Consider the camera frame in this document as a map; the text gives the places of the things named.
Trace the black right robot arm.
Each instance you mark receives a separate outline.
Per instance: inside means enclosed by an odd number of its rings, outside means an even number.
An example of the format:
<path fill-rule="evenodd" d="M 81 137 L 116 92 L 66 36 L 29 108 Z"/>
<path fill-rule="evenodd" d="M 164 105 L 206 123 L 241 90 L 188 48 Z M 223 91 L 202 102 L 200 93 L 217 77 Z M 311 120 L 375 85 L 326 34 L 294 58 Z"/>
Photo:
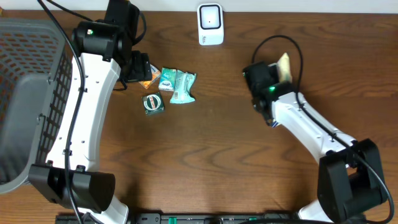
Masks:
<path fill-rule="evenodd" d="M 370 139 L 357 141 L 334 127 L 289 82 L 255 83 L 249 89 L 255 109 L 269 126 L 290 131 L 318 163 L 317 199 L 297 212 L 311 223 L 369 223 L 364 212 L 389 204 L 392 195 L 384 180 L 381 157 Z"/>

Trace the white snack bag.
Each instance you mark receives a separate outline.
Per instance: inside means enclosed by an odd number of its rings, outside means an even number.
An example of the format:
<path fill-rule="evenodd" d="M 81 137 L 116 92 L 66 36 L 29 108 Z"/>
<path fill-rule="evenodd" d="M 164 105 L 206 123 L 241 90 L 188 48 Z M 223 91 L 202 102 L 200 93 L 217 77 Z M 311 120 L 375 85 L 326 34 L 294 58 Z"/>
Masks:
<path fill-rule="evenodd" d="M 271 65 L 272 74 L 276 75 L 276 83 L 267 90 L 270 94 L 271 126 L 278 125 L 290 128 L 294 124 L 297 101 L 292 86 L 290 58 L 284 53 L 281 58 Z"/>

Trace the black box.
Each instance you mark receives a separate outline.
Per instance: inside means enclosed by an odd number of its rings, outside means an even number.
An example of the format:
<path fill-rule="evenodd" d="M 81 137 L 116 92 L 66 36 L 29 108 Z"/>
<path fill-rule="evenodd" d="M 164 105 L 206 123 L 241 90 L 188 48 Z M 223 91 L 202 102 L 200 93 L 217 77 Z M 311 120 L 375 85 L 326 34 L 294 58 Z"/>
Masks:
<path fill-rule="evenodd" d="M 159 92 L 142 97 L 142 104 L 147 116 L 165 111 L 164 102 Z"/>

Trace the teal kleenex tissue pack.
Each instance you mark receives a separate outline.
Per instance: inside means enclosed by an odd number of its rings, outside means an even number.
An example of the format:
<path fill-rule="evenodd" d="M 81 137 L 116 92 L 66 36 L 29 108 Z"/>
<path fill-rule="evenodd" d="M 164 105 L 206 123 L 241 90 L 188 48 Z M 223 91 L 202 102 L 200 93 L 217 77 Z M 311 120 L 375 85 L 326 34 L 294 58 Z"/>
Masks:
<path fill-rule="evenodd" d="M 163 91 L 174 91 L 175 89 L 175 78 L 177 70 L 174 68 L 163 68 L 159 81 L 159 90 Z"/>

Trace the teal wet wipes pack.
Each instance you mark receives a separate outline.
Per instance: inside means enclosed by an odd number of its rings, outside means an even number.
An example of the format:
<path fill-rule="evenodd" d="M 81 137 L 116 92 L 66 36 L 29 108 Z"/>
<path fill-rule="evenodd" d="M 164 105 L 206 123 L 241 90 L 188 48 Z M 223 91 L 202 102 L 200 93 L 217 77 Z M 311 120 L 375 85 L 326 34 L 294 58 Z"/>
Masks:
<path fill-rule="evenodd" d="M 178 70 L 175 78 L 175 88 L 170 99 L 171 104 L 193 103 L 194 97 L 190 94 L 190 89 L 196 80 L 196 73 L 187 73 Z"/>

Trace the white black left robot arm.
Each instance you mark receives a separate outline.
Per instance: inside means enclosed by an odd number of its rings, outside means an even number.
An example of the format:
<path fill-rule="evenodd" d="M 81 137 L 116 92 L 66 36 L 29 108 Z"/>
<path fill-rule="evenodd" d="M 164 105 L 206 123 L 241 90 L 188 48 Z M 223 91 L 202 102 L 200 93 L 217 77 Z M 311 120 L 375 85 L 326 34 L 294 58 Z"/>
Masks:
<path fill-rule="evenodd" d="M 62 123 L 45 164 L 28 179 L 49 201 L 99 223 L 126 223 L 127 205 L 114 194 L 113 174 L 99 172 L 100 137 L 109 98 L 122 84 L 152 79 L 149 56 L 132 46 L 136 21 L 83 21 L 73 30 L 72 82 Z"/>

